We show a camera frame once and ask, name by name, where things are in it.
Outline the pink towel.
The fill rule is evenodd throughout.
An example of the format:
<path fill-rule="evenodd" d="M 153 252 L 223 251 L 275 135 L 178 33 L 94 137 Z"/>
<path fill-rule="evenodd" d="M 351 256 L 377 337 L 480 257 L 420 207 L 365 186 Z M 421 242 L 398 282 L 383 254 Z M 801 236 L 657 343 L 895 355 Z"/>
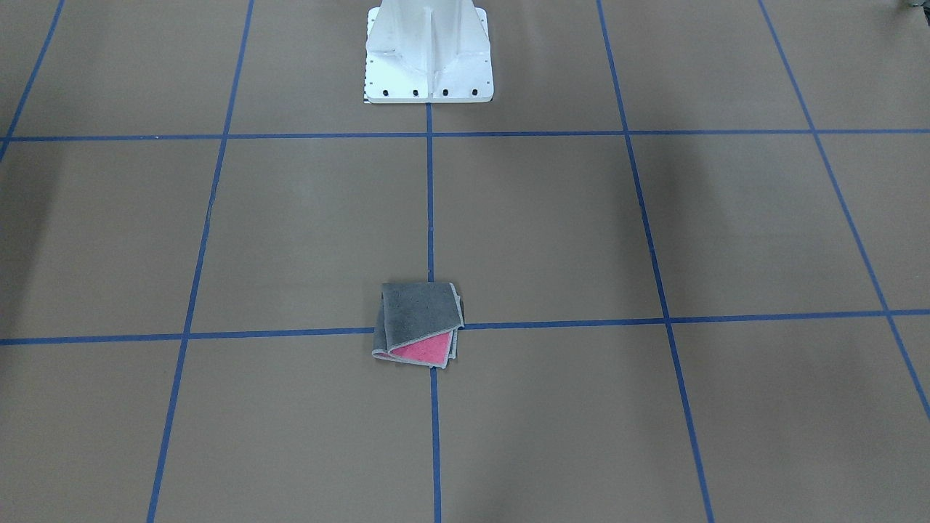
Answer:
<path fill-rule="evenodd" d="M 385 283 L 371 354 L 376 360 L 444 370 L 456 359 L 463 327 L 461 295 L 452 282 Z"/>

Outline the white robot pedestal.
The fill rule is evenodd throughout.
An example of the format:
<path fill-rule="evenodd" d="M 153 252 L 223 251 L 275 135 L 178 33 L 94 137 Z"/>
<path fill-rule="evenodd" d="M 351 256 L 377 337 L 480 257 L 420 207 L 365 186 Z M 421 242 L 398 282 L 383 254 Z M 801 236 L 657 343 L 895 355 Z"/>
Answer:
<path fill-rule="evenodd" d="M 494 98 L 488 14 L 472 1 L 382 1 L 366 17 L 363 100 L 485 103 Z"/>

